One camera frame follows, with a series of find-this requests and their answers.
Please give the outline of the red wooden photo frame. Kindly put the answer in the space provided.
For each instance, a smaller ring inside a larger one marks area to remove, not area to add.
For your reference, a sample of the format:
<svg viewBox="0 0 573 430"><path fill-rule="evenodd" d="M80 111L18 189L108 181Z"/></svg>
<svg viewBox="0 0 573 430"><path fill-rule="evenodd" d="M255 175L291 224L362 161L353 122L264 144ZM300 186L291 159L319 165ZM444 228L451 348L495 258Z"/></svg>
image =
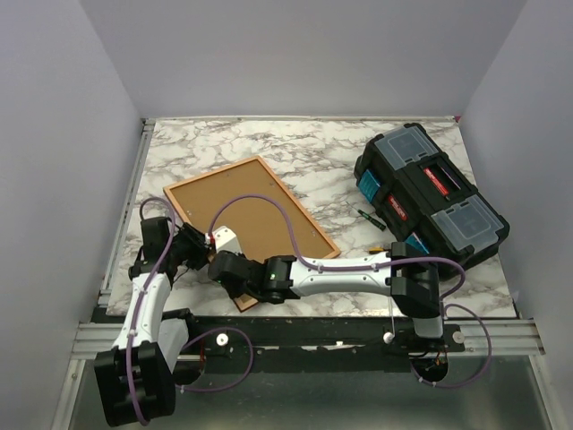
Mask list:
<svg viewBox="0 0 573 430"><path fill-rule="evenodd" d="M260 156L244 159L164 187L182 221L205 233L217 211L237 196L259 194L277 202L291 220L305 257L335 258L340 249ZM244 199L225 209L215 227L227 226L251 260L289 255L294 248L280 211L261 199Z"/></svg>

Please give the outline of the green black precision screwdriver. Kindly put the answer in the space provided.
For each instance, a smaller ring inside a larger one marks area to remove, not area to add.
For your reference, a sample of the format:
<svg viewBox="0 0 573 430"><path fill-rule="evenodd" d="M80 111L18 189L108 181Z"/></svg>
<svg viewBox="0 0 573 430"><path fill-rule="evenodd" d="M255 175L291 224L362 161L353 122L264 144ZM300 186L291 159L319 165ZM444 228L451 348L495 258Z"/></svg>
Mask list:
<svg viewBox="0 0 573 430"><path fill-rule="evenodd" d="M377 229L379 229L380 231L385 231L387 229L387 226L380 220L374 218L372 215L366 213L365 211L355 207L353 204L351 204L350 202L346 202L346 204L353 210L355 210L362 218L366 219L368 222L370 222L373 226L375 226Z"/></svg>

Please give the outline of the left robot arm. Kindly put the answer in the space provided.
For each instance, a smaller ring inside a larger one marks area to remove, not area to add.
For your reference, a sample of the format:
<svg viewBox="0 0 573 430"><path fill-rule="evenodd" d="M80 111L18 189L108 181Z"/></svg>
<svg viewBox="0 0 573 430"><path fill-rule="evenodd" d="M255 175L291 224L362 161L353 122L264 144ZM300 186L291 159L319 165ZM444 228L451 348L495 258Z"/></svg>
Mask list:
<svg viewBox="0 0 573 430"><path fill-rule="evenodd" d="M128 270L132 300L111 349L94 361L104 415L110 426L173 414L173 372L180 354L192 352L199 333L192 314L165 304L180 266L198 270L207 262L209 247L200 230L188 223L177 227L168 217L141 221L143 244Z"/></svg>

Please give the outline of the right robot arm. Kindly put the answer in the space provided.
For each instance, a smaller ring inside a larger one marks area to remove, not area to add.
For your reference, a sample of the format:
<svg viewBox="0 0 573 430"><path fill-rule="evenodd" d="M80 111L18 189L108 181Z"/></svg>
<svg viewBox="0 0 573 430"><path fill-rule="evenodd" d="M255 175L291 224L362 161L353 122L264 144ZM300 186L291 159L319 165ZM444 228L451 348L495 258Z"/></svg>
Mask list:
<svg viewBox="0 0 573 430"><path fill-rule="evenodd" d="M385 254L335 260L280 255L256 262L220 251L208 276L232 298L246 294L273 305L327 293L390 297L413 321L412 340L419 349L430 351L444 341L438 260L406 243L393 243Z"/></svg>

